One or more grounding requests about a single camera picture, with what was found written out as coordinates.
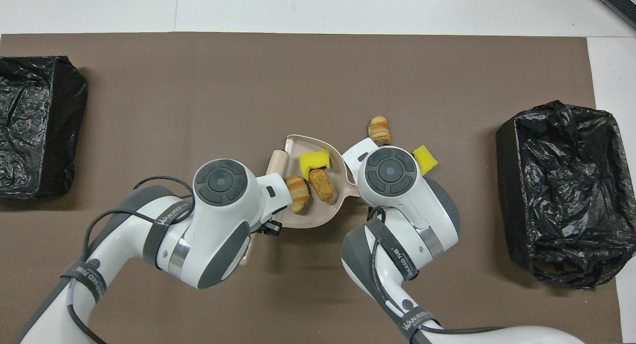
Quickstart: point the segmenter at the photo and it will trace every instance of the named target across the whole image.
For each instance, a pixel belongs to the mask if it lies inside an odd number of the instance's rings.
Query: black plastic bag
[[[87,95],[67,57],[0,57],[0,197],[69,192]]]
[[[540,281],[594,289],[635,249],[635,201],[616,120],[559,101],[497,131],[499,201],[512,260]]]

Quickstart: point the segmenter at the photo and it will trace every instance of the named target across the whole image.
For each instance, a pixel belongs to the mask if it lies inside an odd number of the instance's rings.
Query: yellow sponge
[[[309,180],[309,171],[311,169],[327,168],[329,169],[329,152],[318,151],[300,154],[300,171],[306,180]]]
[[[423,145],[413,151],[413,156],[417,164],[420,165],[422,174],[426,174],[438,164],[437,160],[431,155],[431,152]]]

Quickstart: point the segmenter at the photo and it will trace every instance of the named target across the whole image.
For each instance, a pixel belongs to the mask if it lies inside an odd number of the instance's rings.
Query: white table
[[[0,0],[0,34],[171,31],[586,37],[596,106],[636,169],[636,31],[598,0]],[[632,260],[616,281],[625,342],[635,282]]]

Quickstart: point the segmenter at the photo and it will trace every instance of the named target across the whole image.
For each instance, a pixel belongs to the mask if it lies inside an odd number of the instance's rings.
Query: white robotic arm
[[[84,323],[128,259],[142,257],[192,287],[211,287],[236,269],[251,233],[277,235],[280,224],[271,221],[272,214],[291,204],[278,174],[256,178],[231,159],[206,163],[193,184],[193,205],[159,185],[127,195],[16,343],[102,343]]]
[[[420,176],[404,149],[370,138],[343,154],[360,196],[374,210],[347,234],[341,253],[347,274],[371,296],[411,344],[582,344],[544,327],[444,330],[403,289],[405,280],[459,240],[459,212],[450,196]]]

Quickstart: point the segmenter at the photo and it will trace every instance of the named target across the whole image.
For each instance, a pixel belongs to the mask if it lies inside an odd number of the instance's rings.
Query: brown mat
[[[0,342],[12,340],[84,229],[140,179],[191,179],[234,158],[263,174],[288,134],[345,151],[385,115],[395,145],[426,144],[430,176],[457,202],[460,242],[405,287],[447,328],[552,326],[620,342],[614,283],[574,292],[508,258],[497,199],[495,130],[554,99],[594,106],[584,38],[290,34],[3,35],[3,56],[68,55],[89,82],[71,193],[0,206]],[[197,291],[136,259],[90,326],[109,343],[403,343],[340,264],[366,206],[348,199],[316,229],[261,236],[250,262]]]

